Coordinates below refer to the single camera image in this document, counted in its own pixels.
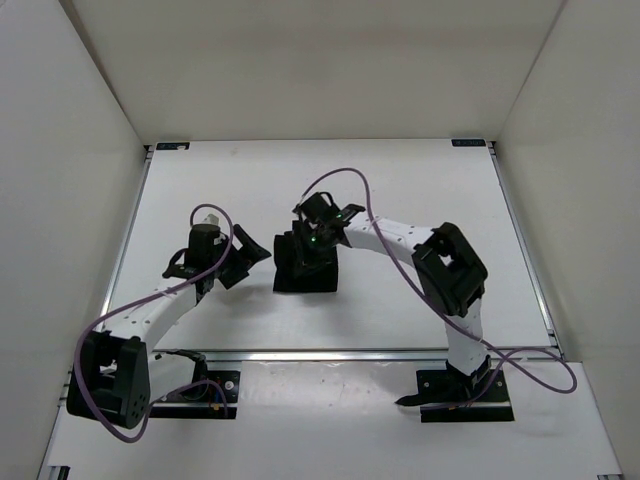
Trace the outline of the black skirt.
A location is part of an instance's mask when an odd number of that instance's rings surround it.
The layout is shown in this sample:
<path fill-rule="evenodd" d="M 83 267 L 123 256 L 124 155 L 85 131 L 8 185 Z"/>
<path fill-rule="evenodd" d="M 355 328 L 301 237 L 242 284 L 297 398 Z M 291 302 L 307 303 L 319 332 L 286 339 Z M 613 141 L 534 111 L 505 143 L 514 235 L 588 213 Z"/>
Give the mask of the black skirt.
<path fill-rule="evenodd" d="M 273 291 L 287 294 L 335 293 L 338 290 L 339 261 L 337 248 L 319 258 L 304 257 L 296 249 L 291 231 L 274 236 L 276 268 Z"/>

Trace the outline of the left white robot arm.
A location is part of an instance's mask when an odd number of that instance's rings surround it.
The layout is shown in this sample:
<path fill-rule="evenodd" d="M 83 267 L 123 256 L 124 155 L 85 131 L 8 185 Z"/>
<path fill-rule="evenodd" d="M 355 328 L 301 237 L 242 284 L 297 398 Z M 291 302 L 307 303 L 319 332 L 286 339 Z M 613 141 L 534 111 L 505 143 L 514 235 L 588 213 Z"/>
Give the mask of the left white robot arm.
<path fill-rule="evenodd" d="M 102 414 L 114 426 L 133 429 L 154 402 L 177 389 L 188 398 L 203 395 L 209 373 L 202 354 L 155 348 L 215 284 L 232 288 L 270 256 L 240 225 L 230 235 L 209 223 L 192 226 L 187 246 L 171 257 L 152 301 L 117 313 L 103 331 L 83 340 L 67 412 L 87 419 Z"/>

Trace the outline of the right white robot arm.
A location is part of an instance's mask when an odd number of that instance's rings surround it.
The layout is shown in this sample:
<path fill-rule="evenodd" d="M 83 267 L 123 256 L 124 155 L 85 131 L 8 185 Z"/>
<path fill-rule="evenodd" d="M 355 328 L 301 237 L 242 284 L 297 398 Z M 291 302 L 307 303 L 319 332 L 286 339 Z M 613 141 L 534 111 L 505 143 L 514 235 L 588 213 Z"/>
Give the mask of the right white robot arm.
<path fill-rule="evenodd" d="M 275 288 L 334 292 L 337 248 L 388 256 L 413 268 L 434 312 L 447 319 L 448 387 L 471 400 L 487 381 L 489 355 L 482 344 L 481 303 L 488 271 L 461 230 L 445 222 L 433 229 L 373 217 L 362 206 L 339 208 L 317 195 L 297 206 L 297 218 L 279 240 Z"/>

